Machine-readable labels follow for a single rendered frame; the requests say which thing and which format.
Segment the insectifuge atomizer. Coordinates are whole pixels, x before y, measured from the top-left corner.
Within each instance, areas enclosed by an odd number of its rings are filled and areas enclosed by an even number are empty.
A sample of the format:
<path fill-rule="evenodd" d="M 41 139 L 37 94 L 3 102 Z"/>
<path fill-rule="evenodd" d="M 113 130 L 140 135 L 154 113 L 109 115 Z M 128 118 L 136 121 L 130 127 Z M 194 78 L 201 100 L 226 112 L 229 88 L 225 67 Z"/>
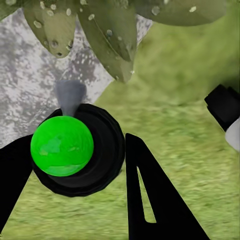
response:
<path fill-rule="evenodd" d="M 73 198 L 100 192 L 125 162 L 126 140 L 119 122 L 107 110 L 81 103 L 86 85 L 61 80 L 53 86 L 60 108 L 32 135 L 33 171 L 56 194 Z"/>

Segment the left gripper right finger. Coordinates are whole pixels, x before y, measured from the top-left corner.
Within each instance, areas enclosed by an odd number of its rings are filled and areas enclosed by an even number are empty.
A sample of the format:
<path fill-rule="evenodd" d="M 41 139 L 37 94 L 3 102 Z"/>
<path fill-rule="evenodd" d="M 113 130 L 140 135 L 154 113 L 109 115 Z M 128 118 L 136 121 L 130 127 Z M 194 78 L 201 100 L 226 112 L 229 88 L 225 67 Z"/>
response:
<path fill-rule="evenodd" d="M 210 240 L 145 142 L 125 134 L 129 240 Z M 156 222 L 145 220 L 139 168 Z"/>

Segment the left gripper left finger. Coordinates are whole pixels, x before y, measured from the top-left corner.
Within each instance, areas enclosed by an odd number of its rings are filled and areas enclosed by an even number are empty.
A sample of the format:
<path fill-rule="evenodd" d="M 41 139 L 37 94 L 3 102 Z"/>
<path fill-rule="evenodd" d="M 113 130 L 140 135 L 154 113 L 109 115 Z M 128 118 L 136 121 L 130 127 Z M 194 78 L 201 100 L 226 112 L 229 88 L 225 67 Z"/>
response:
<path fill-rule="evenodd" d="M 23 136 L 0 149 L 0 234 L 33 171 L 32 137 Z"/>

